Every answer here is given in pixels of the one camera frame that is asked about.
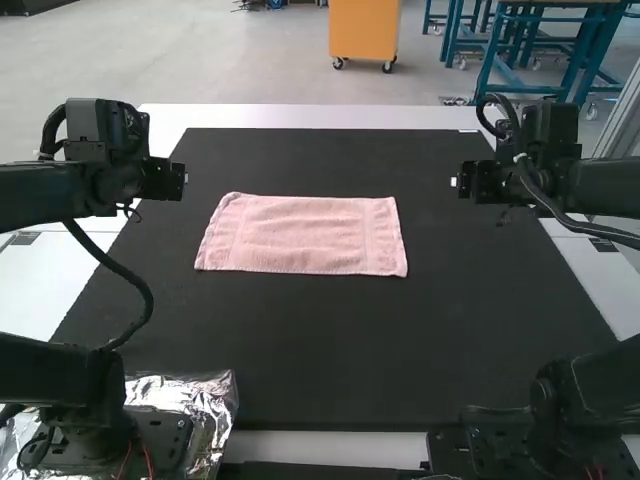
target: table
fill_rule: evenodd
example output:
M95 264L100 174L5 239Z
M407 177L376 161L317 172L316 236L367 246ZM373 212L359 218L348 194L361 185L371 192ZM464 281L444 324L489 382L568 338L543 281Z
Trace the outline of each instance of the table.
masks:
M481 129L471 107L149 104L141 110L151 115L150 148L156 156L170 155L190 127ZM494 121L500 114L487 109L487 116ZM482 133L495 145L493 137ZM640 276L624 256L600 254L587 236L552 219L540 221L615 335L625 339L640 332ZM123 216L81 221L103 249L113 244L125 223ZM6 245L0 253L0 330L48 340L97 263L60 224L26 231L39 233L29 246L6 245L9 237L0 238L0 250ZM626 441L637 461L640 437ZM244 431L231 435L225 458L415 469L427 453L423 433Z

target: aluminum foil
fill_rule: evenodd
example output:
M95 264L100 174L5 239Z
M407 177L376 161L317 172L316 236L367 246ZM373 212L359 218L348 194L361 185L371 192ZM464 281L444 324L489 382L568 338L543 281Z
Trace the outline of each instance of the aluminum foil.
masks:
M188 414L194 428L176 478L215 479L238 410L233 372L225 370L190 379L147 375L127 381L126 390L126 406ZM33 470L27 474L17 468L18 452L39 425L36 411L25 412L0 430L0 480L89 480L86 476L65 476L55 471Z

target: black cable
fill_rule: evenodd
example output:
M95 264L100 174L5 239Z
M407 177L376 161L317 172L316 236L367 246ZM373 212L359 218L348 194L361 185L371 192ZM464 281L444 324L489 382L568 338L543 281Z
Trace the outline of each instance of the black cable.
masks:
M529 164L529 157L526 155L521 156L518 160L518 166L518 176L520 177L520 181L527 192L529 192L529 194L535 198L538 203L549 210L555 219L558 220L558 222L567 230L575 233L585 233L595 237L605 238L612 242L626 245L627 247L631 247L635 250L640 250L640 236L638 235L613 227L594 225L590 222L579 222L564 213L560 207L556 205L540 188L538 188L533 180L531 180L529 170L532 167Z
M16 463L20 470L28 472L29 470L37 468L38 465L40 465L40 462L42 462L44 457L47 455L49 448L51 448L51 443L53 442L53 435L55 434L55 431L56 429L54 427L49 427L46 435L40 434L36 437L33 437L31 440L24 444L24 446L20 449L20 453L18 453L18 458L16 460ZM22 461L22 456L28 448L31 448L31 445L38 442L44 443L36 450L36 454L31 459L31 461L28 463L24 463Z
M105 252L100 250L91 238L85 233L80 225L76 223L75 220L67 220L62 222L63 225L69 230L69 233L73 235L80 245L84 247L84 249L91 254L93 258L98 260L102 265L107 267L116 275L121 276L131 285L136 287L140 294L142 295L142 299L144 300L144 310L140 319L137 322L131 323L129 327L117 338L110 340L106 345L102 348L104 350L114 350L118 347L124 345L134 333L136 333L140 328L142 328L151 318L151 314L153 313L153 294L151 293L151 289L147 282L145 282L142 278L137 276L131 270L126 268L125 266L116 262L113 258L107 255Z
M65 118L67 118L67 112L64 104L62 104L58 105L44 122L44 126L42 127L42 141L40 142L40 153L44 155L41 156L40 160L53 159L53 156L60 149L57 148L56 135Z
M513 135L513 143L516 147L516 152L522 152L524 150L524 141L522 138L522 129L520 128L520 121L518 120L518 114L513 108L512 103L509 101L507 97L504 95L500 95L499 93L489 93L484 98L478 101L476 105L476 117L478 117L478 121L480 124L496 138L505 139L507 137L506 132L502 132L498 130L494 125L487 120L487 117L484 114L484 107L489 103L498 103L504 109L504 113L507 115L509 119L509 123L511 124L512 135Z

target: blue metal frame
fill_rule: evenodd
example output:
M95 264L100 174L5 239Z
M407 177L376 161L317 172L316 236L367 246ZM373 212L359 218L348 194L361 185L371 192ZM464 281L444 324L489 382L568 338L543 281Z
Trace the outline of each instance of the blue metal frame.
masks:
M589 95L589 93L615 93L622 91L624 82L620 81L607 71L603 71L603 69L600 68L600 65L602 64L602 60L604 60L604 56L609 49L609 45L611 45L611 40L613 40L613 36L618 29L618 25L620 25L622 17L625 15L625 10L627 7L628 4L625 3L611 4L608 6L607 21L601 25L598 36L595 42L593 42L593 44L591 45L591 49L588 55L588 61L586 62L586 68L584 70L584 73L582 74L580 83L576 88L576 93L571 100L572 102L582 106L586 101L587 95ZM609 83L609 85L606 87L593 86L593 82L596 77L602 78L604 81Z
M474 103L479 98L484 97L484 95L486 95L488 92L555 95L559 102L564 102L567 100L571 86L575 82L581 66L589 59L588 54L590 47L596 43L594 40L596 31L598 30L598 26L606 25L608 23L608 16L605 15L606 12L604 5L577 5L574 3L571 4L571 6L575 6L577 8L588 7L591 11L590 15L585 16L584 18L543 17L542 12L538 10L537 7L542 7L544 10L545 6L551 5L555 7L564 6L564 4L558 3L537 4L534 11L531 11L531 8L522 8L520 11L520 7L523 7L520 2L516 4L514 2L504 1L498 4L494 26L493 30L491 31L489 42L487 44L474 45L474 47L479 45L485 53L482 69L480 70L480 74L478 75L478 79L476 82ZM562 83L559 86L527 85L511 68L515 64L515 61L517 59L518 50L524 39L525 29L527 28L527 26L538 24L540 21L562 23L571 22L582 24L580 41L574 42L575 45L573 48L571 61L562 79ZM513 37L513 40L511 42L509 42L508 38L505 39L503 35L503 27L506 28L508 26L508 23L511 23L512 25L518 24L517 27L511 27ZM460 30L461 33L465 36L473 36L473 32L470 32L468 29L461 28ZM455 42L455 36L453 33L452 39L453 40L450 40L450 43L452 43L453 45L450 45L450 50L448 52L451 56L453 55L453 52L456 48L467 45L465 41ZM546 44L553 48L556 45L556 38L545 38L544 36L539 37L537 35L529 35L529 38L527 38L527 42L532 46L541 46L546 42ZM498 57L498 53L501 50L506 50L509 53L507 62L504 62ZM489 75L491 74L491 70L493 67L495 67L505 79L505 85L489 84Z
M442 14L442 13L432 14L431 13L432 2L433 2L433 0L427 0L426 1L426 5L425 5L425 9L424 9L424 20L422 22L422 34L423 35L429 35L429 26L432 25L432 24L435 24L435 25L447 24L448 25L448 22L438 23L436 20L448 20L449 18L451 18L451 6L449 6L449 12L447 14ZM478 27L478 20L480 18L480 9L482 8L482 2L483 2L483 0L475 0L475 4L473 6L473 13L471 15L462 15L460 17L461 20L470 20L469 28L471 28L471 30L474 31L474 32L476 31L476 28ZM487 2L488 6L485 8L483 19L482 19L482 25L484 25L484 27L483 27L484 30L483 31L486 31L486 29L487 29L486 23L489 21L489 17L491 16L491 0L486 0L486 2Z

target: red wire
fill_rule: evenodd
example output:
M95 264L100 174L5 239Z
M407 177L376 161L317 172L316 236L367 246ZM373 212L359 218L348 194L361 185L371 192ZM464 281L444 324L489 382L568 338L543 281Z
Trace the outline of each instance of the red wire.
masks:
M153 465L151 464L151 455L149 454L149 450L144 443L140 442L142 445L142 451L144 451L144 456L147 460L147 469L149 470L149 480L153 480Z
M122 477L122 471L124 470L124 466L127 464L127 460L129 460L129 455L131 455L132 448L133 445L131 443L131 440L129 440L129 448L127 448L127 454L124 456L124 460L120 464L120 470L118 470L118 476L116 477L116 480L120 480L120 478Z

